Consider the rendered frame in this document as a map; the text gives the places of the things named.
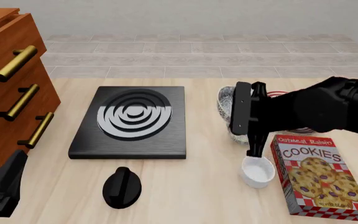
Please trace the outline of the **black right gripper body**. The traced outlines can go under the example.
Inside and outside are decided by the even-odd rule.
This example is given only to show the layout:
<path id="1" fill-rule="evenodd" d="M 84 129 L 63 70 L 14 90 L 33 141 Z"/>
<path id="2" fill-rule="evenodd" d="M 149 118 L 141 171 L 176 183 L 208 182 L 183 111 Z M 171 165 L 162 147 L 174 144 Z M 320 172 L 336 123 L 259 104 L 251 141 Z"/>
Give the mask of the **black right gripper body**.
<path id="1" fill-rule="evenodd" d="M 247 156 L 262 157 L 270 132 L 268 112 L 271 98 L 267 96 L 265 83 L 253 83 L 251 90 L 247 132 L 250 149 L 247 151 Z"/>

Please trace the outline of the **white plate with red rings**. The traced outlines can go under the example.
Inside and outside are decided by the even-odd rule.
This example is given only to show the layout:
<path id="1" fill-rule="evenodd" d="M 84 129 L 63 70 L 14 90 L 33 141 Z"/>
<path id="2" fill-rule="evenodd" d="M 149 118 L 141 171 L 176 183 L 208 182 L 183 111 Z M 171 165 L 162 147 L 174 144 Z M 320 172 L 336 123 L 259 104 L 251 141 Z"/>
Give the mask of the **white plate with red rings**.
<path id="1" fill-rule="evenodd" d="M 270 98 L 275 98 L 277 96 L 285 95 L 287 93 L 288 93 L 287 91 L 281 91 L 281 90 L 269 91 L 267 93 L 267 96 L 269 96 Z M 287 132 L 292 134 L 299 134 L 299 135 L 311 135 L 315 133 L 315 131 L 311 130 L 310 128 L 298 128 L 294 130 L 287 130 Z"/>

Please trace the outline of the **patterned black and white bowl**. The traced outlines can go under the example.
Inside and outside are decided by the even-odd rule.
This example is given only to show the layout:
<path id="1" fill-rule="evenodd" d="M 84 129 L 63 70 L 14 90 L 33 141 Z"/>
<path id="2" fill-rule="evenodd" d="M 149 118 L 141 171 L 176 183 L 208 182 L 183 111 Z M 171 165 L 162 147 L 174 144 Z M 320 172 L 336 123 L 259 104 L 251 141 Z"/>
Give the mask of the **patterned black and white bowl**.
<path id="1" fill-rule="evenodd" d="M 220 117 L 225 121 L 229 137 L 236 143 L 248 145 L 249 140 L 246 135 L 236 136 L 231 132 L 229 127 L 231 122 L 232 99 L 234 94 L 234 86 L 225 86 L 219 89 L 217 99 L 217 109 Z"/>

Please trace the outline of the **flat black stove plate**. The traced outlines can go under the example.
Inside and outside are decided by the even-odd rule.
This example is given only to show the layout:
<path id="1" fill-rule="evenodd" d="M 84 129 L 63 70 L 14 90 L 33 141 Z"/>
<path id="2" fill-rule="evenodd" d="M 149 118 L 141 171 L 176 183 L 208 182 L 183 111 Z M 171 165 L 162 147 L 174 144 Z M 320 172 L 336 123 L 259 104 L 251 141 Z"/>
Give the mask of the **flat black stove plate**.
<path id="1" fill-rule="evenodd" d="M 70 159 L 185 159 L 185 88 L 98 87 L 68 156 Z"/>

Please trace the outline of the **small white ramekin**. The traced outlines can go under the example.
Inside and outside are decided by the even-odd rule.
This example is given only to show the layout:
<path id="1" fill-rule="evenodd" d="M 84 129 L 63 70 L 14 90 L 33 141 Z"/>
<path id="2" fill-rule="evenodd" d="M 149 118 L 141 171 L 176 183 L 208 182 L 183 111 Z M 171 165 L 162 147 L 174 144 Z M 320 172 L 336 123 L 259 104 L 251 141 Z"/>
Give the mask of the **small white ramekin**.
<path id="1" fill-rule="evenodd" d="M 252 188 L 265 188 L 275 177 L 275 168 L 265 157 L 246 156 L 241 164 L 241 177 Z"/>

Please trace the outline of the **red cookie box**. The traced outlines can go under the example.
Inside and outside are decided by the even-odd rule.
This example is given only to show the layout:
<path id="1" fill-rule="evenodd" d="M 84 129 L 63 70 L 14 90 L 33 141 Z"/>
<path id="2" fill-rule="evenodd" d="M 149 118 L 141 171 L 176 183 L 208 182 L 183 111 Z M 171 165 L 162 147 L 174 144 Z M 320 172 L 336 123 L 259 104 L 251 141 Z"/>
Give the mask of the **red cookie box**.
<path id="1" fill-rule="evenodd" d="M 270 148 L 291 215 L 358 221 L 358 184 L 331 138 L 277 134 Z"/>

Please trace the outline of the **round black stove knob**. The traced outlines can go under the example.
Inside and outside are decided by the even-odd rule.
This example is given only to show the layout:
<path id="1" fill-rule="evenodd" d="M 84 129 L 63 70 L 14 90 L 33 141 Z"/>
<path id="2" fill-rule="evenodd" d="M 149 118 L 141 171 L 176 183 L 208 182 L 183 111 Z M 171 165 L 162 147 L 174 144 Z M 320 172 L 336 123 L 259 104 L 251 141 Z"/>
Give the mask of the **round black stove knob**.
<path id="1" fill-rule="evenodd" d="M 118 167 L 103 185 L 103 199 L 111 208 L 130 207 L 139 199 L 141 181 L 128 167 Z"/>

